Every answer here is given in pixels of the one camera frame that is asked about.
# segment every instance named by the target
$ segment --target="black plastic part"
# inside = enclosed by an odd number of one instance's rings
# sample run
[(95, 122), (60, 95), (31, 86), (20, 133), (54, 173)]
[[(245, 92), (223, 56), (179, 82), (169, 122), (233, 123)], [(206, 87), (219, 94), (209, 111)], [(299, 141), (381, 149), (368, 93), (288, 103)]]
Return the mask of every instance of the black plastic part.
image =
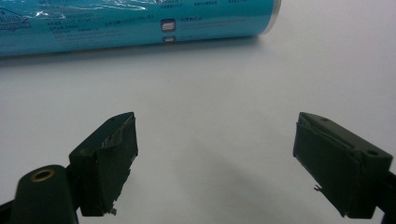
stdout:
[(101, 217), (115, 214), (113, 203), (137, 156), (134, 113), (107, 120), (70, 155), (72, 176), (81, 184), (81, 214)]
[(384, 221), (396, 224), (396, 175), (389, 173), (379, 188), (378, 207), (385, 212)]
[(78, 223), (62, 166), (45, 166), (21, 178), (12, 203), (10, 223)]
[(83, 201), (82, 182), (80, 178), (77, 178), (73, 175), (70, 165), (66, 167), (66, 173), (67, 179), (69, 180), (70, 193), (72, 194), (73, 208), (76, 211)]
[(9, 220), (11, 218), (12, 203), (13, 203), (13, 201), (0, 205), (0, 223), (1, 224), (9, 223)]
[(390, 154), (329, 119), (300, 113), (293, 156), (342, 216), (373, 216)]

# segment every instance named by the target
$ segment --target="cylindrical container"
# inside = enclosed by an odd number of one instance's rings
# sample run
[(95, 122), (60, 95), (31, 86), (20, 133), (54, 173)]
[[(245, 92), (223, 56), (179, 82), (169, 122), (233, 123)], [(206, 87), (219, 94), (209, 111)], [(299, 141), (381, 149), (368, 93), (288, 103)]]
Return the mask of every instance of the cylindrical container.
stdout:
[(280, 1), (1, 1), (0, 56), (257, 35)]

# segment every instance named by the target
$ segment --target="brass insert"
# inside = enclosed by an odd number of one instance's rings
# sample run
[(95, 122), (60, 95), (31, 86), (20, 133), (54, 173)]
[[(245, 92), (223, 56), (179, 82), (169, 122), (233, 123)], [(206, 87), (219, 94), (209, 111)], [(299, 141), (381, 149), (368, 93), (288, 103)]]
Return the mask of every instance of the brass insert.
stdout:
[(41, 182), (41, 181), (51, 178), (54, 174), (55, 174), (55, 171), (52, 169), (39, 170), (39, 171), (35, 172), (32, 175), (32, 177), (30, 177), (30, 180), (32, 182)]

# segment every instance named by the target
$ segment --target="white surface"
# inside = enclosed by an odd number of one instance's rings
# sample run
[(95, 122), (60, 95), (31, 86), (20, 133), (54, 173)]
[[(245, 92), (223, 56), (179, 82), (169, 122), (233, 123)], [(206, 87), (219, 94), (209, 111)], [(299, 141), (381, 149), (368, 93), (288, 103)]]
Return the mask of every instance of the white surface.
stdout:
[(291, 152), (305, 111), (396, 155), (395, 21), (393, 0), (284, 0), (259, 37), (0, 59), (0, 203), (134, 111), (118, 214), (80, 223), (379, 223), (341, 218)]

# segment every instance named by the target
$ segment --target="product label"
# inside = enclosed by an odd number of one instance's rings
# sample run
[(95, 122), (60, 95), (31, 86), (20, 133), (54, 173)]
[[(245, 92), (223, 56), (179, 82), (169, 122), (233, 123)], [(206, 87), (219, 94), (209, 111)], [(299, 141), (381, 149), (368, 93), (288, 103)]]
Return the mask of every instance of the product label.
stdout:
[(256, 35), (274, 0), (0, 2), (0, 56)]

